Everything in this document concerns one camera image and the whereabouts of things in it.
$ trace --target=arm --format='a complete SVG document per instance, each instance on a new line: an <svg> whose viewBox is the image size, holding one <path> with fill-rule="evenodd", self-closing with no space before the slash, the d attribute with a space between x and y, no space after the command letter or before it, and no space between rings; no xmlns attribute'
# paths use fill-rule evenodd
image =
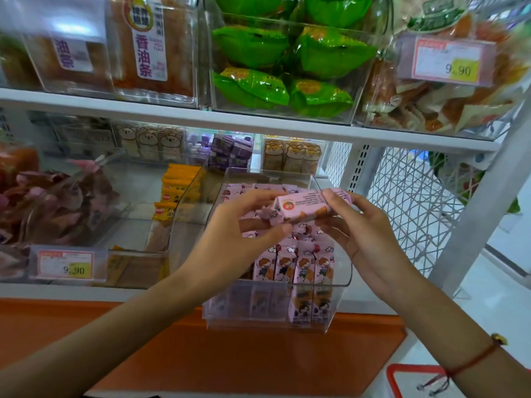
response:
<svg viewBox="0 0 531 398"><path fill-rule="evenodd" d="M324 195L341 218L317 225L343 247L363 280L402 317L443 368L452 371L468 364L492 345L474 320L411 265L383 211L357 194L352 199L363 213L328 190ZM463 370L454 381L468 398L520 398L531 391L531 375L502 348Z"/></svg>
<svg viewBox="0 0 531 398"><path fill-rule="evenodd" d="M291 232L283 225L257 238L241 231L267 229L239 218L277 195L253 190L220 205L189 259L174 274L83 328L0 371L2 397L79 398L174 321L242 275L249 263Z"/></svg>

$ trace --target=red string bracelet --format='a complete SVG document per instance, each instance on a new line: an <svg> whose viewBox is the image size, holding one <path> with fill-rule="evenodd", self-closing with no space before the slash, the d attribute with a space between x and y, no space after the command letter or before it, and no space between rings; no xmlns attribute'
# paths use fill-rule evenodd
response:
<svg viewBox="0 0 531 398"><path fill-rule="evenodd" d="M507 340L500 334L492 334L491 338L492 338L492 345L490 345L487 349L485 349L481 354L476 356L474 359L472 359L471 361L469 361L468 363L462 366L455 368L454 370L446 371L445 374L437 374L427 383L417 386L417 389L419 391L423 391L424 388L432 385L434 382L441 380L443 377L445 377L446 379L444 380L443 384L436 390L430 391L429 396L435 396L441 392L446 391L448 387L450 386L451 378L454 378L456 375L458 375L462 371L475 366L476 364L481 362L483 359L485 359L488 355L490 355L492 352L494 352L496 348L501 347L502 345L507 345Z"/></svg>

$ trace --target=yellow price label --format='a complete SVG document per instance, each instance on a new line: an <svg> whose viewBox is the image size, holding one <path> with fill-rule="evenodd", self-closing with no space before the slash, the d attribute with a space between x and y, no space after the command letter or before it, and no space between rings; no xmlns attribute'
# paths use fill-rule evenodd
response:
<svg viewBox="0 0 531 398"><path fill-rule="evenodd" d="M70 278L92 279L91 263L70 263L63 267L63 272Z"/></svg>
<svg viewBox="0 0 531 398"><path fill-rule="evenodd" d="M477 83L479 71L478 60L456 58L451 64L446 65L446 73L450 74L450 79L471 84Z"/></svg>

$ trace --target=orange shelf edge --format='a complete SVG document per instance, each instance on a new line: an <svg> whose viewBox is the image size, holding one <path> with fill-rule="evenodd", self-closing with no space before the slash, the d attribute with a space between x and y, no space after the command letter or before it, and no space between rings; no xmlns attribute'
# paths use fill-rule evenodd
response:
<svg viewBox="0 0 531 398"><path fill-rule="evenodd" d="M0 367L119 303L0 299ZM397 316L338 313L327 334L207 329L202 310L163 331L94 388L358 396L404 340Z"/></svg>

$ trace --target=left hand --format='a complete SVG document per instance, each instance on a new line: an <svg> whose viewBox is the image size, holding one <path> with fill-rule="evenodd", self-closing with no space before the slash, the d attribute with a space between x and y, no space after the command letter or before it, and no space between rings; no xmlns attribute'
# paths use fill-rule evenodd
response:
<svg viewBox="0 0 531 398"><path fill-rule="evenodd" d="M176 272L186 278L197 304L227 288L260 254L291 234L291 224L270 228L260 219L240 220L246 213L268 206L276 197L285 194L253 189L216 208L203 236ZM243 232L263 229L269 230L262 236L242 237Z"/></svg>

